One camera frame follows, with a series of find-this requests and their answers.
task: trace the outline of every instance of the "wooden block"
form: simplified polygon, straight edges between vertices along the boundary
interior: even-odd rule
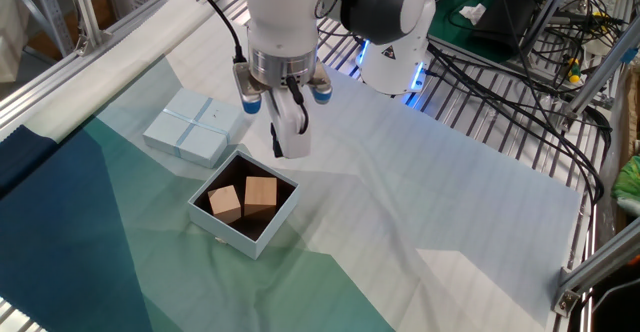
[[[209,203],[214,217],[229,224],[242,217],[242,207],[233,186],[209,191]]]
[[[276,214],[278,179],[247,177],[244,194],[244,216],[270,221]]]

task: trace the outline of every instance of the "green bag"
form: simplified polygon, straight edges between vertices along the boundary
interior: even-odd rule
[[[640,156],[633,156],[622,167],[611,189],[611,197],[627,213],[640,217]]]

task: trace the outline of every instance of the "gift box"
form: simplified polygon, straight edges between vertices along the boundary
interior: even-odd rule
[[[240,108],[181,89],[145,131],[145,143],[212,168],[242,124]]]
[[[244,215],[247,177],[277,179],[276,211],[270,219]],[[242,205],[242,218],[225,223],[213,216],[209,192],[233,186]],[[298,204],[298,184],[281,173],[263,165],[241,151],[234,151],[218,170],[189,200],[189,217],[214,236],[224,240],[247,256],[257,259],[267,243]]]

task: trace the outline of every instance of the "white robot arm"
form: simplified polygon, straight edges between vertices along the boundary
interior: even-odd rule
[[[321,104],[331,97],[331,82],[316,54],[319,17],[340,20],[367,40],[358,62],[364,81],[374,89],[399,94],[417,88],[434,0],[247,0],[247,4],[249,61],[236,63],[234,72],[247,113],[259,110],[262,96],[267,100],[276,157],[304,157],[311,151],[312,120],[302,91],[308,87]]]

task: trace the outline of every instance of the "blue led light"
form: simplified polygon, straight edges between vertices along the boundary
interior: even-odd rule
[[[362,64],[362,60],[364,60],[364,54],[367,53],[367,47],[369,47],[369,40],[364,42],[364,48],[362,48],[362,53],[358,56],[358,64]]]
[[[411,89],[412,90],[421,89],[418,86],[418,79],[420,79],[420,73],[422,73],[422,67],[424,67],[424,62],[421,62],[420,65],[418,65],[418,69],[416,70],[416,73],[413,76],[413,82],[411,82]]]

